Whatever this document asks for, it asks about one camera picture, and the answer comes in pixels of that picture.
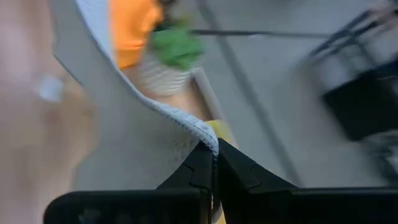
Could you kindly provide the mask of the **orange microfiber towel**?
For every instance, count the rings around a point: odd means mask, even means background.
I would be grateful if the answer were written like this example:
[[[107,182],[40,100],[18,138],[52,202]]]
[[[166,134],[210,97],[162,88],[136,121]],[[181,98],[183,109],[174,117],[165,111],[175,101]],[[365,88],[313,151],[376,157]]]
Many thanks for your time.
[[[158,0],[109,0],[110,28],[120,69],[139,63],[149,34],[164,19]]]

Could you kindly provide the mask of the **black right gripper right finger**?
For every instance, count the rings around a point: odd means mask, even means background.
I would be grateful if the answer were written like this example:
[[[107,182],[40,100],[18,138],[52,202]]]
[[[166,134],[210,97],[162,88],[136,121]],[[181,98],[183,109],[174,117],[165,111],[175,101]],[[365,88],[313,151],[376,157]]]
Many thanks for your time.
[[[228,224],[398,224],[398,188],[300,188],[219,140]]]

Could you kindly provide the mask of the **succulent in white patterned pot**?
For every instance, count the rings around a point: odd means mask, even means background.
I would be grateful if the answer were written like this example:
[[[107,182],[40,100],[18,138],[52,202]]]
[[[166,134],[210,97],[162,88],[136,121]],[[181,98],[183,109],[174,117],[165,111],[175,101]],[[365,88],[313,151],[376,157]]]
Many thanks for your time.
[[[204,53],[201,41],[184,22],[162,26],[149,36],[139,64],[139,81],[152,95],[173,95],[190,82]]]

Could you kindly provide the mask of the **grey microfiber towel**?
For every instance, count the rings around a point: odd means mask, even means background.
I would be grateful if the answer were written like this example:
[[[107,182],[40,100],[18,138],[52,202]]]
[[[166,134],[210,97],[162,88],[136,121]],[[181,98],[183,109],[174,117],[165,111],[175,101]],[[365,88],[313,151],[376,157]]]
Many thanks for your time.
[[[218,140],[198,118],[143,95],[116,65],[109,0],[50,0],[54,54],[93,102],[94,150],[78,165],[74,192],[154,190],[202,142],[218,167]],[[220,207],[213,191],[212,215]]]

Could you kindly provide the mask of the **black metal cart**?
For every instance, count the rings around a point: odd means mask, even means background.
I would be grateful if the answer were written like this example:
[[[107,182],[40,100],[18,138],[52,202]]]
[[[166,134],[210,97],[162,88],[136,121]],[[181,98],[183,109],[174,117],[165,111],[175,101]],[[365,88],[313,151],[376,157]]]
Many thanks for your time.
[[[398,136],[398,2],[361,12],[308,60],[320,99],[345,138]]]

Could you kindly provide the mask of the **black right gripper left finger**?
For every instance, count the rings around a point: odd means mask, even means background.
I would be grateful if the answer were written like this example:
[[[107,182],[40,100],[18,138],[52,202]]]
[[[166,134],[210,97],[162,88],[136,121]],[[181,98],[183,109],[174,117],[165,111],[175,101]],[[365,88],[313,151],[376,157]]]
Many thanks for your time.
[[[212,181],[200,142],[156,189],[70,192],[49,203],[43,224],[211,224]]]

